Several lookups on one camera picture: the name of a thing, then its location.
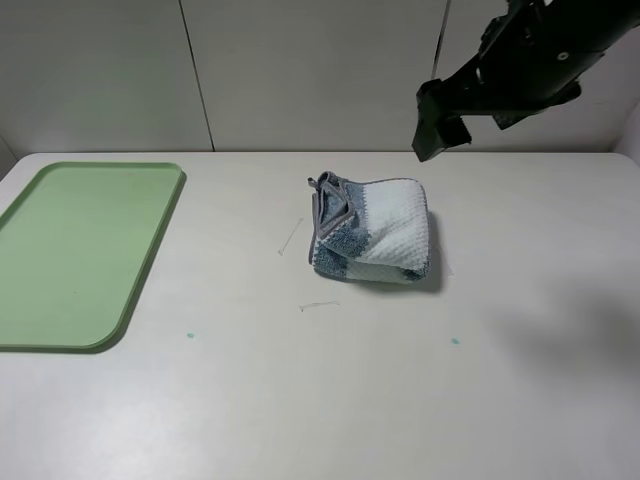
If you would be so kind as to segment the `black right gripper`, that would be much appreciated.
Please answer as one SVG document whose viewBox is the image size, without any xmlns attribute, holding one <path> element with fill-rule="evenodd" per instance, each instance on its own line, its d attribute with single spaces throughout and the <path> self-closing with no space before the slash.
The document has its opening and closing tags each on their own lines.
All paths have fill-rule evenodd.
<svg viewBox="0 0 640 480">
<path fill-rule="evenodd" d="M 543 14 L 496 17 L 476 55 L 446 80 L 419 87 L 412 149 L 419 161 L 428 161 L 470 144 L 463 115 L 492 116 L 504 130 L 569 102 L 580 95 L 579 76 L 599 59 L 599 51 L 566 37 Z"/>
</svg>

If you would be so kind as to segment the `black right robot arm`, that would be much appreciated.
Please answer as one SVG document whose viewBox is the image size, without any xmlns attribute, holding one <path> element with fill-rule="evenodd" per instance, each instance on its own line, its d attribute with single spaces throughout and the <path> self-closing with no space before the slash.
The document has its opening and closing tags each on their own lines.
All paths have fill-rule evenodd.
<svg viewBox="0 0 640 480">
<path fill-rule="evenodd" d="M 505 130 L 575 100 L 580 76 L 638 24 L 636 1 L 509 2 L 470 60 L 418 89 L 413 151 L 426 162 L 470 143 L 466 116 L 490 116 Z"/>
</svg>

